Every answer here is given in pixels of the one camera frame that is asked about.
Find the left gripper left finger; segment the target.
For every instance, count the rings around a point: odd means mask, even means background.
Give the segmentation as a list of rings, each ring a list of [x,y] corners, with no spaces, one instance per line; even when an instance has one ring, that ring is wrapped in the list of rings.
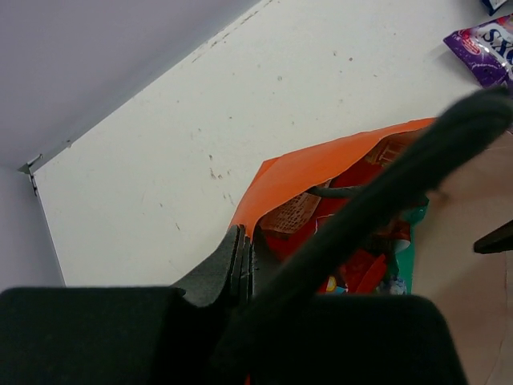
[[[244,230],[171,286],[19,287],[1,295],[4,384],[202,384]]]

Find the blue white snack packet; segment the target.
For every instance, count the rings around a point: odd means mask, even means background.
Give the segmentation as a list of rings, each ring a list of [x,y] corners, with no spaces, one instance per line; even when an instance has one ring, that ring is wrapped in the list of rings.
[[[480,3],[483,5],[487,14],[492,16],[507,4],[508,0],[480,0]]]

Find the orange paper bag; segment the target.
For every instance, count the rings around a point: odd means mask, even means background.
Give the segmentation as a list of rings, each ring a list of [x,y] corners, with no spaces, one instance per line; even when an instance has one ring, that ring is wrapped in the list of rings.
[[[414,227],[411,294],[446,319],[467,375],[465,384],[512,381],[512,251],[476,253],[474,243],[512,218],[512,100],[505,88],[477,91],[439,117],[414,120],[318,144],[265,161],[232,219],[244,230],[251,285],[260,309],[281,296],[297,308],[326,278],[400,213],[429,199]],[[341,175],[381,140],[400,136],[400,154],[370,181],[321,184]],[[259,221],[302,194],[342,198],[339,208],[287,259],[270,249]]]

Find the green wafer packet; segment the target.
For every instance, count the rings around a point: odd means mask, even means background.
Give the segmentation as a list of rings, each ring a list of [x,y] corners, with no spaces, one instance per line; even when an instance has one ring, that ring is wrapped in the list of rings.
[[[414,227],[427,211],[429,199],[423,196],[413,207],[403,211],[392,232],[393,252],[387,262],[387,271],[376,292],[380,294],[411,294],[414,274]]]

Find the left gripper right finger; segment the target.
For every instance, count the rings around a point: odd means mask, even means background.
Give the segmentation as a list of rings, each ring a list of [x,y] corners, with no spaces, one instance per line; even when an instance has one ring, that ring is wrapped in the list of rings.
[[[256,309],[256,285],[208,360],[210,384],[465,384],[446,319],[417,295],[281,296]]]

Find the purple Fox's candy bag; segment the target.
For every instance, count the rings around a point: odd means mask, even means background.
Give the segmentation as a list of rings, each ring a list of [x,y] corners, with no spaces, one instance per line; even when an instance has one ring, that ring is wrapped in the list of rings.
[[[482,87],[512,90],[512,14],[457,30],[443,42]]]

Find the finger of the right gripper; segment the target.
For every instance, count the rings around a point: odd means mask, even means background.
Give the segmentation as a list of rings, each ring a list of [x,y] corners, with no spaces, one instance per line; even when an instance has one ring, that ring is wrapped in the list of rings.
[[[508,221],[474,243],[476,253],[502,253],[512,250],[513,221]]]

